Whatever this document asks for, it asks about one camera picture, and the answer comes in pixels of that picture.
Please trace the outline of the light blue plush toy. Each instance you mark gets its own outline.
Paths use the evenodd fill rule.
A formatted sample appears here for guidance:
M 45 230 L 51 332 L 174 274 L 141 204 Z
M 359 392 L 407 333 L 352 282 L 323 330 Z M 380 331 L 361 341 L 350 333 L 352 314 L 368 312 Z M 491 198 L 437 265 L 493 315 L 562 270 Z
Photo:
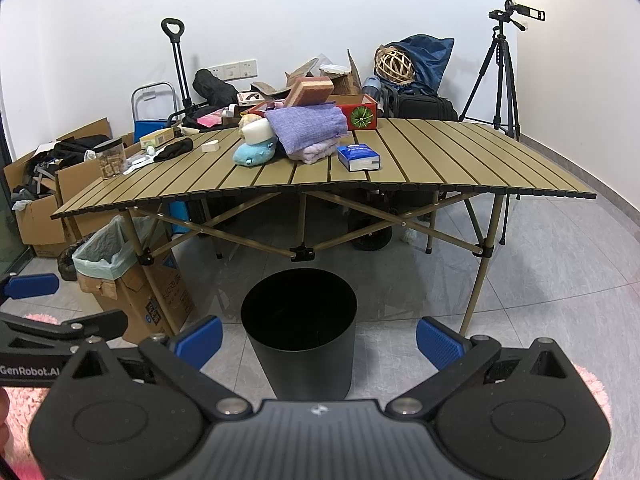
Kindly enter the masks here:
M 269 162 L 276 154 L 277 140 L 271 138 L 257 144 L 242 143 L 234 152 L 235 165 L 255 167 Z

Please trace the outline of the blue handkerchief tissue pack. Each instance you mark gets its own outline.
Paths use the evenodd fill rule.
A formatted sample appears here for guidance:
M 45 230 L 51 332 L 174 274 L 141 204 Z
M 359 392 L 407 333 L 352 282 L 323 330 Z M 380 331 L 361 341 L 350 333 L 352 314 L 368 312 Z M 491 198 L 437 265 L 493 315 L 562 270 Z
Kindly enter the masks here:
M 336 154 L 349 172 L 381 169 L 381 156 L 367 144 L 341 145 L 337 148 Z

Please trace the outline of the yellow white plush toy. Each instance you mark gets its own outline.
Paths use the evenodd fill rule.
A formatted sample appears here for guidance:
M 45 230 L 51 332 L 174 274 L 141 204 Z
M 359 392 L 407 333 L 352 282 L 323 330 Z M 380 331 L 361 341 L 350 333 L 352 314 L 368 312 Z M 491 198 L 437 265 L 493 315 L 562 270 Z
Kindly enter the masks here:
M 246 144 L 264 143 L 274 137 L 268 119 L 256 114 L 244 115 L 239 123 L 240 135 Z

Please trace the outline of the purple towel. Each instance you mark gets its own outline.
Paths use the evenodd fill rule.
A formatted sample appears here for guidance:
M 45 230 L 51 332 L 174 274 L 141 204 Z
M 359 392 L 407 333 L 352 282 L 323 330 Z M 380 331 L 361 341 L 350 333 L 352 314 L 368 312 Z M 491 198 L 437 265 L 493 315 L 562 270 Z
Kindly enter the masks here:
M 348 131 L 347 118 L 333 103 L 267 110 L 265 118 L 288 155 Z

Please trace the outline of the pink brown scrub sponge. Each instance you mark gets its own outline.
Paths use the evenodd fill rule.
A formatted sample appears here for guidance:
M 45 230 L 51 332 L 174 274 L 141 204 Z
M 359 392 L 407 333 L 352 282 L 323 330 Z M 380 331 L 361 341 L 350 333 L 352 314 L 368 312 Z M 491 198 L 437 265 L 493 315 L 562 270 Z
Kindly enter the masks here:
M 326 102 L 333 93 L 334 84 L 329 77 L 302 77 L 292 85 L 284 101 L 286 107 L 317 105 Z

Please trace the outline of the light pink fluffy towel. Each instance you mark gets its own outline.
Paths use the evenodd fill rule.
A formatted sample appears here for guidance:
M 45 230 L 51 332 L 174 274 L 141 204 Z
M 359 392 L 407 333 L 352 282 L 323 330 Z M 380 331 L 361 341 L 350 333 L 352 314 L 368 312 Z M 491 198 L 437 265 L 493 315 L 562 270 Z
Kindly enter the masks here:
M 310 144 L 306 148 L 293 152 L 288 155 L 289 159 L 296 162 L 303 162 L 306 165 L 314 164 L 318 160 L 330 157 L 337 149 L 340 140 L 337 138 L 324 140 L 315 144 Z

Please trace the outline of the black round trash bin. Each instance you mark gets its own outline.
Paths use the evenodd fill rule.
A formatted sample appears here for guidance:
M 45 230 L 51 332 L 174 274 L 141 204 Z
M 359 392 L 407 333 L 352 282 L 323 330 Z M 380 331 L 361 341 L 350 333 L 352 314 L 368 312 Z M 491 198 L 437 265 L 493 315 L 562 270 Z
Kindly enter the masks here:
M 241 322 L 282 401 L 341 401 L 352 386 L 356 292 L 327 270 L 286 269 L 254 285 Z

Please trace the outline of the cardboard box with green liner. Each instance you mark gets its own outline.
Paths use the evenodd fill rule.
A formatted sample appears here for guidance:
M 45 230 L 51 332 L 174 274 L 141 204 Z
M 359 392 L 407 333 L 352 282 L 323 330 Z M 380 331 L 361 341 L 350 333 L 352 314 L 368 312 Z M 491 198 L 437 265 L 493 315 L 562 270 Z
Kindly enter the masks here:
M 121 310 L 128 318 L 123 340 L 137 344 L 154 333 L 175 335 L 194 303 L 174 254 L 155 256 L 150 266 L 138 261 L 125 221 L 115 217 L 72 255 L 79 287 L 102 310 Z

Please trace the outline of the large cardboard box left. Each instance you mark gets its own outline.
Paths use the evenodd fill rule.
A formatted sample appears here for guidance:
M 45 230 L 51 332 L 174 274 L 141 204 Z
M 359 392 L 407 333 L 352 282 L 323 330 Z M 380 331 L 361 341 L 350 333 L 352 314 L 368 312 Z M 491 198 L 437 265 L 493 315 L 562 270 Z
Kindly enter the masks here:
M 106 118 L 90 122 L 89 125 L 64 134 L 56 140 L 80 141 L 97 134 L 103 134 L 111 139 L 112 130 Z M 10 191 L 20 185 L 27 185 L 27 178 L 32 176 L 28 170 L 35 169 L 36 156 L 36 151 L 32 151 L 4 168 L 4 176 Z M 52 219 L 51 216 L 58 207 L 63 206 L 88 185 L 99 180 L 101 171 L 96 160 L 87 160 L 60 169 L 53 175 L 53 179 L 42 178 L 40 184 L 42 193 L 33 202 L 27 204 L 22 211 L 14 211 L 22 242 L 30 246 L 35 255 L 41 258 L 56 258 L 63 249 L 77 240 L 68 219 Z M 91 234 L 105 226 L 114 215 L 114 212 L 82 214 L 75 218 L 78 233 L 82 236 Z

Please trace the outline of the clear jar with black lid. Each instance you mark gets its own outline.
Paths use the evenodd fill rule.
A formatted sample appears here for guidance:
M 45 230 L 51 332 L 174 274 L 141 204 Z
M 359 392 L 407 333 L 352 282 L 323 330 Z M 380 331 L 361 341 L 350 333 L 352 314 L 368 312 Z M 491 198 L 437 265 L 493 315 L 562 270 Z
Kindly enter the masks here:
M 110 139 L 94 148 L 102 177 L 111 179 L 120 176 L 127 169 L 125 147 L 120 139 Z

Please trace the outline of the white paper sheet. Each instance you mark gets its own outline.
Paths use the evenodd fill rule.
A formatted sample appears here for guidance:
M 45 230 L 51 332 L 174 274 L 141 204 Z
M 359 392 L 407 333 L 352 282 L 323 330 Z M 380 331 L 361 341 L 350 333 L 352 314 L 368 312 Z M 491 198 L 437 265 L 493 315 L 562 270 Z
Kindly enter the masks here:
M 145 166 L 151 165 L 154 162 L 154 157 L 148 154 L 137 154 L 127 159 L 127 167 L 122 173 L 124 176 L 132 174 Z

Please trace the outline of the yellow small carton box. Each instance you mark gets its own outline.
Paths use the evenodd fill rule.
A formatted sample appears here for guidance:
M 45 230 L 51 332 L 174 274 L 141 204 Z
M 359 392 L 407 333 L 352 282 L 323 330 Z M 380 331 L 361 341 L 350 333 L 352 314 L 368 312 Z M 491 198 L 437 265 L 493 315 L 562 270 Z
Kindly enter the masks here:
M 139 142 L 142 150 L 146 150 L 149 146 L 158 148 L 159 146 L 171 141 L 174 137 L 175 131 L 173 128 L 163 128 L 142 136 Z

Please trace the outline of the tan folding slat table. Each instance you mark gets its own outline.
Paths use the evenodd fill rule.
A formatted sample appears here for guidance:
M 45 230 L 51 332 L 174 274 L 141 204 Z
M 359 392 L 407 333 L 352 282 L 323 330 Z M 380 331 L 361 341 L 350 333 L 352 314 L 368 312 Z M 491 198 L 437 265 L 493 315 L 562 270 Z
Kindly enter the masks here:
M 220 149 L 201 145 L 218 140 Z M 391 226 L 404 226 L 470 252 L 480 259 L 460 330 L 469 329 L 489 261 L 498 242 L 506 199 L 518 196 L 575 197 L 596 194 L 568 171 L 525 144 L 478 122 L 382 119 L 374 130 L 355 130 L 349 141 L 367 144 L 381 156 L 381 169 L 349 172 L 332 155 L 312 165 L 280 158 L 245 168 L 232 160 L 241 137 L 235 130 L 197 134 L 193 150 L 167 162 L 153 162 L 128 176 L 99 178 L 52 214 L 68 219 L 90 212 L 118 212 L 143 264 L 156 253 L 145 248 L 132 223 L 143 214 L 188 232 L 167 243 L 173 248 L 207 235 L 292 261 Z M 220 224 L 289 192 L 298 196 L 293 248 L 251 240 Z M 314 245 L 305 240 L 307 200 L 314 197 L 375 218 L 375 223 Z

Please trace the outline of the black sock on table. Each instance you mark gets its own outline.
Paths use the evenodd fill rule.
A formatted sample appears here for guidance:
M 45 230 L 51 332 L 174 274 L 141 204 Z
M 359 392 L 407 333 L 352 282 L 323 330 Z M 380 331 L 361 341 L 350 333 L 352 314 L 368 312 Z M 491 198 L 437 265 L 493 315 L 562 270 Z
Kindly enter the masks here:
M 166 162 L 193 150 L 193 141 L 184 136 L 179 141 L 167 145 L 166 148 L 157 152 L 154 156 L 154 162 Z

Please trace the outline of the white wedge block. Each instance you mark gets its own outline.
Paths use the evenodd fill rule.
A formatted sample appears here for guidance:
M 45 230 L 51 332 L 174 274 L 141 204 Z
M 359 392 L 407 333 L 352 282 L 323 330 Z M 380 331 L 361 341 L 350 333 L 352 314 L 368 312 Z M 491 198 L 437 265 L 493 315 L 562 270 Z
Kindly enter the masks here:
M 201 145 L 201 149 L 204 153 L 215 153 L 220 149 L 218 140 L 211 140 Z

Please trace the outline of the blue folding cart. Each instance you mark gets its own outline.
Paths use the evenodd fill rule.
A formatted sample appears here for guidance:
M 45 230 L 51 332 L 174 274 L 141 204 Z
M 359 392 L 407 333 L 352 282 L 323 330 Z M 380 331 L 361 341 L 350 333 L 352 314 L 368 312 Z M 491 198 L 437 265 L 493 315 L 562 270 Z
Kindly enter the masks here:
M 178 99 L 174 87 L 166 81 L 144 84 L 130 96 L 134 140 L 163 129 L 167 118 L 178 110 Z

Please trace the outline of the black suitcase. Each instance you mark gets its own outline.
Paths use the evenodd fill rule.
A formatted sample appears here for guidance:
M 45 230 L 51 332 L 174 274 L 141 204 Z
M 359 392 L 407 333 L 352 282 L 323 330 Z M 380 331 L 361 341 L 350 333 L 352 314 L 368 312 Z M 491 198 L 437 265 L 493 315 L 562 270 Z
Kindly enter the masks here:
M 457 111 L 445 98 L 401 93 L 394 89 L 387 92 L 385 113 L 387 117 L 393 118 L 448 120 L 448 122 L 458 120 Z

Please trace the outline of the red cardboard fruit box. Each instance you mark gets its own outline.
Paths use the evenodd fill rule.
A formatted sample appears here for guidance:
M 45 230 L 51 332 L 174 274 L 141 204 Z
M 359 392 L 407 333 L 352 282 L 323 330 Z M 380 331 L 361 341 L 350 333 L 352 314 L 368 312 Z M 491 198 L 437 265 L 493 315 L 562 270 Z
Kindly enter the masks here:
M 280 104 L 276 101 L 257 104 L 245 112 L 244 115 L 256 114 L 265 117 L 267 110 L 286 107 L 284 101 Z M 370 96 L 366 96 L 365 94 L 356 94 L 356 96 L 340 96 L 339 94 L 336 96 L 335 94 L 331 94 L 325 103 L 333 103 L 342 110 L 347 118 L 348 131 L 354 129 L 367 130 L 376 126 L 376 121 L 378 120 L 376 108 L 378 106 Z

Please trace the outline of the blue water bottle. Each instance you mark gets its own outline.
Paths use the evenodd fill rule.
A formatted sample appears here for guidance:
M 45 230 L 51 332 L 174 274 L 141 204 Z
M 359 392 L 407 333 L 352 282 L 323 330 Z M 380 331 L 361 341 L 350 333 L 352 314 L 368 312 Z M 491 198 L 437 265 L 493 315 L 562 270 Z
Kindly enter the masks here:
M 362 85 L 362 93 L 374 99 L 377 103 L 383 102 L 382 84 L 378 76 L 369 76 Z

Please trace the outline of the open brown cardboard box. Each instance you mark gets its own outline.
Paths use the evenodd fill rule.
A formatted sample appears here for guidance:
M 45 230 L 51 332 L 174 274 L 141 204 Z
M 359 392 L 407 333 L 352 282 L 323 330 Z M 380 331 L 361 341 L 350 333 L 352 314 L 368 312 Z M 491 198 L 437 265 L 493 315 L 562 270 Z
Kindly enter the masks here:
M 349 50 L 346 55 L 348 63 L 340 65 L 332 63 L 324 54 L 318 54 L 292 72 L 285 73 L 286 85 L 291 87 L 302 77 L 326 77 L 334 85 L 334 94 L 356 96 L 362 89 L 359 70 Z

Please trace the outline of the woven rattan ball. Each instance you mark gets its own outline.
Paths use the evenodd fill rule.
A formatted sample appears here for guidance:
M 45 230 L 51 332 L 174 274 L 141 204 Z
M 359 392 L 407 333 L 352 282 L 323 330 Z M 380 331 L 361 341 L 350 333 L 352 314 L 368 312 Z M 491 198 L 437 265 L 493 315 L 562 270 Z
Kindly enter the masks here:
M 409 55 L 394 46 L 379 46 L 374 55 L 375 73 L 393 84 L 411 84 L 416 70 Z

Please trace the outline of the dark blue cushion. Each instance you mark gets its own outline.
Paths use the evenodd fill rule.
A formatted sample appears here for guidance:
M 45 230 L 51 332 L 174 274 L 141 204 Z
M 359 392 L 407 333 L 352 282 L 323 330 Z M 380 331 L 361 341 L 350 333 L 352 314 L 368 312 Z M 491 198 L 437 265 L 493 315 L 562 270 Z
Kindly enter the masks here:
M 437 96 L 442 77 L 454 50 L 454 38 L 440 39 L 430 35 L 416 34 L 391 42 L 388 46 L 408 55 L 414 69 L 413 81 L 408 84 L 398 84 L 397 88 L 405 92 Z

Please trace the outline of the black bag by wall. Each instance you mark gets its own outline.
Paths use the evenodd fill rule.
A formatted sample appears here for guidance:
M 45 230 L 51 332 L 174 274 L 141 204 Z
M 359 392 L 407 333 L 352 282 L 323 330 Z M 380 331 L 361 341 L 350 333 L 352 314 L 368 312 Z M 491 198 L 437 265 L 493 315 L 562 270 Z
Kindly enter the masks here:
M 238 90 L 215 76 L 207 68 L 201 68 L 195 73 L 193 89 L 205 99 L 209 106 L 223 108 L 230 104 L 238 104 Z

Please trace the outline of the wall power outlet strip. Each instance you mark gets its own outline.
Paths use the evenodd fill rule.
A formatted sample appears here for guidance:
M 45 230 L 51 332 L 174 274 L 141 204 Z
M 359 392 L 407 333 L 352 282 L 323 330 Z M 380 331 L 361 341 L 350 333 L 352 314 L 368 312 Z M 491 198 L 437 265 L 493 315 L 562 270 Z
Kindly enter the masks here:
M 214 76 L 224 81 L 255 78 L 258 75 L 257 61 L 254 58 L 251 60 L 209 66 L 208 70 Z

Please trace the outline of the black camcorder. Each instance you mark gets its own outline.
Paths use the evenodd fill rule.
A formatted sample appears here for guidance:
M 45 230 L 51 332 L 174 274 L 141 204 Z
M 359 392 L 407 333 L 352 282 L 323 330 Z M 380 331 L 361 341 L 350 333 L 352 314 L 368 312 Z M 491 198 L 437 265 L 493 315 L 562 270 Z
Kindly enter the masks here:
M 515 3 L 512 0 L 506 0 L 504 2 L 503 9 L 492 10 L 488 13 L 488 18 L 495 20 L 500 24 L 513 24 L 521 32 L 526 31 L 524 24 L 515 21 L 514 14 L 525 16 L 526 18 L 532 18 L 533 20 L 544 22 L 546 20 L 546 12 L 531 8 L 530 6 L 524 6 L 524 4 Z

